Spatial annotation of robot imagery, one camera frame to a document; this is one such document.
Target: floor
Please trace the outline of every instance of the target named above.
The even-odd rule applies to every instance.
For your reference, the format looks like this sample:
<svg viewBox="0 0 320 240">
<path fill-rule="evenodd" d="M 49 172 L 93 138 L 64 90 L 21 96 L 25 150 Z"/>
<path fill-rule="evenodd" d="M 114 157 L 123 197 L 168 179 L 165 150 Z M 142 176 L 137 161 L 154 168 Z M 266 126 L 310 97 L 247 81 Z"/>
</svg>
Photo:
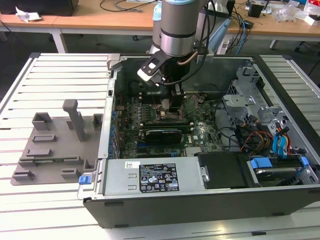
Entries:
<svg viewBox="0 0 320 240">
<path fill-rule="evenodd" d="M 0 42 L 0 100 L 19 74 L 30 53 L 56 53 L 54 42 L 46 33 L 13 33 L 7 32 L 8 41 Z M 151 46 L 151 36 L 138 36 L 134 41 L 132 36 L 121 35 L 79 35 L 64 36 L 69 53 L 126 53 L 143 54 Z M 275 50 L 270 50 L 268 40 L 249 39 L 239 55 L 290 55 L 307 74 L 320 59 L 320 44 L 309 42 L 301 46 L 299 52 L 294 52 L 299 42 L 280 41 Z M 320 64 L 312 72 L 311 79 L 320 84 Z"/>
</svg>

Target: power supply label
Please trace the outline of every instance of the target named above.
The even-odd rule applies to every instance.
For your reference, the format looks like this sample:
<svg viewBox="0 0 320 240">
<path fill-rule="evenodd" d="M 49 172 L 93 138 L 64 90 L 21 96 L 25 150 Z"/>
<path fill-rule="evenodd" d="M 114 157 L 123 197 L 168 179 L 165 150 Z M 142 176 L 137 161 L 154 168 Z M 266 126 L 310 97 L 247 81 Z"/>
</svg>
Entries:
<svg viewBox="0 0 320 240">
<path fill-rule="evenodd" d="M 175 163 L 139 165 L 140 192 L 179 191 L 178 175 Z"/>
</svg>

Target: blue cable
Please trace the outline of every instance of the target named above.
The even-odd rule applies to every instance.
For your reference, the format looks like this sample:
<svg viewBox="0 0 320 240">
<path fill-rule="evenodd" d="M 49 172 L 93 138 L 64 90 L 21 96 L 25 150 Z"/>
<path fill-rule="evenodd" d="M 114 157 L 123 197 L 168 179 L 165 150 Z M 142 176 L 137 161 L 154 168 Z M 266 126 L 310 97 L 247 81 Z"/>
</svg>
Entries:
<svg viewBox="0 0 320 240">
<path fill-rule="evenodd" d="M 245 34 L 246 34 L 246 25 L 245 22 L 242 18 L 239 18 L 242 21 L 242 25 L 243 25 L 243 33 L 242 33 L 242 37 L 241 37 L 241 43 L 240 46 L 238 48 L 238 51 L 236 51 L 236 55 L 239 54 L 240 50 L 242 49 L 243 45 L 244 45 L 244 38 L 245 38 Z"/>
</svg>

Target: white table leg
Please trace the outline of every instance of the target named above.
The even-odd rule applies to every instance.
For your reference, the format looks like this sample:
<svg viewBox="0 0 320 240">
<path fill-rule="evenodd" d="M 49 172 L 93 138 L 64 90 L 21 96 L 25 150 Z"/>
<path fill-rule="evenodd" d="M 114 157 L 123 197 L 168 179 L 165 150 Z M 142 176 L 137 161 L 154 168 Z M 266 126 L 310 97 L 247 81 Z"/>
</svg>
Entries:
<svg viewBox="0 0 320 240">
<path fill-rule="evenodd" d="M 271 50 L 274 50 L 274 49 L 276 48 L 277 44 L 278 44 L 278 40 L 272 40 L 269 48 L 270 48 Z"/>
<path fill-rule="evenodd" d="M 56 49 L 58 50 L 58 53 L 59 54 L 68 53 L 65 39 L 64 39 L 63 34 L 61 33 L 61 30 L 59 28 L 55 28 L 51 34 L 53 36 L 53 40 L 54 40 Z"/>
<path fill-rule="evenodd" d="M 5 35 L 5 33 L 3 31 L 0 31 L 0 41 L 1 42 L 8 41 L 8 38 L 7 38 L 7 36 Z"/>
<path fill-rule="evenodd" d="M 216 51 L 217 55 L 225 55 L 228 49 L 229 43 L 232 41 L 233 34 L 226 34 L 223 37 L 222 42 L 220 43 L 218 50 Z"/>
</svg>

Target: motherboard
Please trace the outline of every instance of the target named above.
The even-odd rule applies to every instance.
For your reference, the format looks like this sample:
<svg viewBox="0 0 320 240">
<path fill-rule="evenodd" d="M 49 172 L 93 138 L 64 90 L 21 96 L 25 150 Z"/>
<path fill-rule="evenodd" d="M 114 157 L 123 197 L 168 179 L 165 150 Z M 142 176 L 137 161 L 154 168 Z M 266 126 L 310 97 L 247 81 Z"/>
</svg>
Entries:
<svg viewBox="0 0 320 240">
<path fill-rule="evenodd" d="M 192 157 L 223 151 L 214 122 L 215 104 L 204 94 L 190 94 L 178 111 L 170 112 L 154 99 L 147 104 L 141 97 L 116 98 L 119 157 Z"/>
</svg>

